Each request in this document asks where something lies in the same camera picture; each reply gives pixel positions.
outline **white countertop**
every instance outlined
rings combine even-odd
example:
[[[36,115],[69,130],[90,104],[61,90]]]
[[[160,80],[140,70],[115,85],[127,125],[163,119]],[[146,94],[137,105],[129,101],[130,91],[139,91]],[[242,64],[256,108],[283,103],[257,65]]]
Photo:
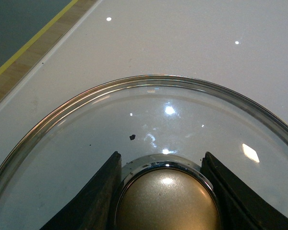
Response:
[[[0,164],[73,96],[146,74],[220,84],[288,124],[288,1],[99,1],[0,103]]]

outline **yellow stripe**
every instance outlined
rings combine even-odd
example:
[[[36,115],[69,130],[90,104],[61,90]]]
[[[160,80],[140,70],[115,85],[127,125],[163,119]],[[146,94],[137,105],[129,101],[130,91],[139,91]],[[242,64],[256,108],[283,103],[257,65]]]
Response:
[[[9,60],[0,67],[0,74],[3,73],[14,61],[19,58],[44,32],[46,32],[60,17],[63,16],[78,0],[72,0],[63,8],[50,22],[48,22],[40,31],[37,32],[23,47],[21,47]]]

